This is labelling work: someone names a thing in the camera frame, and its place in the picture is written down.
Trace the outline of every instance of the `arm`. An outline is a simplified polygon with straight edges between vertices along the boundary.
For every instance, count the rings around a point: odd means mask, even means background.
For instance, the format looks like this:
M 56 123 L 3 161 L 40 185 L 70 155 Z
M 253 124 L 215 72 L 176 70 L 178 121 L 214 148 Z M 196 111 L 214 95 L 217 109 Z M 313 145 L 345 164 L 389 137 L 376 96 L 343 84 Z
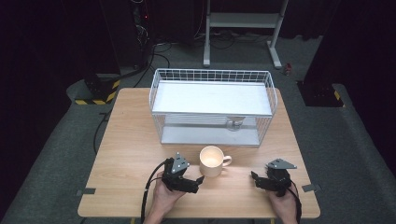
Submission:
M 169 190 L 161 180 L 162 176 L 163 172 L 157 174 L 158 179 L 155 181 L 152 206 L 144 224 L 161 223 L 163 217 L 172 210 L 177 200 L 186 194 L 182 191 Z
M 291 185 L 290 189 L 297 195 L 297 189 L 294 185 Z M 294 196 L 288 190 L 283 197 L 277 197 L 274 191 L 267 191 L 267 193 L 276 215 L 282 220 L 283 224 L 297 224 L 297 208 Z

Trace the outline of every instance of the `wire mesh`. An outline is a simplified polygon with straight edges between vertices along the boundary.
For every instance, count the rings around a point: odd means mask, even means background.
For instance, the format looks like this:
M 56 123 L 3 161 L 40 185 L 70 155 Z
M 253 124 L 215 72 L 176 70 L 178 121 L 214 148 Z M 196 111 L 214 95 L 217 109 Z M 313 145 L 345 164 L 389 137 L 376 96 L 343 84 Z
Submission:
M 268 71 L 248 71 L 248 70 L 205 70 L 205 69 L 157 69 L 153 82 L 151 85 L 151 90 L 149 94 L 149 104 L 150 109 L 153 109 L 157 90 L 159 85 L 161 85 L 161 81 L 205 81 L 205 82 L 253 82 L 253 83 L 263 83 L 265 86 L 266 95 L 268 96 L 268 101 L 271 107 L 272 116 L 276 112 L 277 108 L 277 98 L 276 98 L 276 89 L 274 87 L 273 80 L 271 78 L 271 74 Z M 156 124 L 157 132 L 162 139 L 163 129 L 166 126 L 167 120 L 175 121 L 175 118 L 180 116 L 183 119 L 183 122 L 188 122 L 190 125 L 203 125 L 210 127 L 210 124 L 203 122 L 203 120 L 210 119 L 197 119 L 199 117 L 189 117 L 188 115 L 171 115 L 171 114 L 163 114 L 163 115 L 154 115 L 154 122 Z M 268 130 L 268 127 L 271 123 L 272 117 L 257 117 L 257 118 L 249 118 L 255 121 L 255 128 L 257 130 L 257 138 L 259 139 L 259 144 L 265 136 L 265 133 Z

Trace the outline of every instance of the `wooden table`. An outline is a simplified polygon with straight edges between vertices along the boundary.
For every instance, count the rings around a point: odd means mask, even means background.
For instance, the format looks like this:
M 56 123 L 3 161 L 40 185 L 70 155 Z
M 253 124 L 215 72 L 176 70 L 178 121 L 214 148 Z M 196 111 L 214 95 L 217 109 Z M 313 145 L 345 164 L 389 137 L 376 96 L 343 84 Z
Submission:
M 254 185 L 250 171 L 266 177 L 265 163 L 281 158 L 297 169 L 289 170 L 303 204 L 304 218 L 318 217 L 313 191 L 302 186 L 310 180 L 280 92 L 278 109 L 260 147 L 218 146 L 233 163 L 218 177 L 205 178 L 197 194 L 188 193 L 167 217 L 275 217 L 265 190 Z M 162 145 L 149 110 L 149 89 L 120 90 L 87 183 L 94 194 L 82 196 L 82 217 L 140 217 L 144 188 L 154 168 L 177 152 L 190 162 L 185 178 L 200 177 L 201 145 Z M 151 185 L 147 211 L 151 207 Z

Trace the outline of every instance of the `metal stand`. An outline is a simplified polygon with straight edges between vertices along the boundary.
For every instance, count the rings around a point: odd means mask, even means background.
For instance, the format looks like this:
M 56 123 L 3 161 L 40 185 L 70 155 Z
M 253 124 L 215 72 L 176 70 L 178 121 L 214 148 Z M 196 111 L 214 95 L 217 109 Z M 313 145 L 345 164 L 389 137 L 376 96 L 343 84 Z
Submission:
M 247 28 L 272 28 L 274 29 L 273 39 L 267 41 L 274 67 L 280 69 L 282 64 L 277 56 L 275 44 L 279 35 L 279 30 L 285 17 L 286 7 L 289 0 L 283 0 L 279 13 L 211 13 L 210 0 L 207 0 L 204 67 L 210 66 L 210 27 L 247 27 Z

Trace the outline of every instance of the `mug handle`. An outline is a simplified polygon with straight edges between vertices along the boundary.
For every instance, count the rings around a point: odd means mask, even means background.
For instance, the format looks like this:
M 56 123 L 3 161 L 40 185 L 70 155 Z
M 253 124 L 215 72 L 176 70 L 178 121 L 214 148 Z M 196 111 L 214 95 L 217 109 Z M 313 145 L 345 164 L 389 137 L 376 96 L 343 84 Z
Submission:
M 223 158 L 223 160 L 226 161 L 226 162 L 223 163 L 223 166 L 228 166 L 228 165 L 230 165 L 231 162 L 233 161 L 233 158 L 232 158 L 231 156 L 225 156 L 225 157 Z

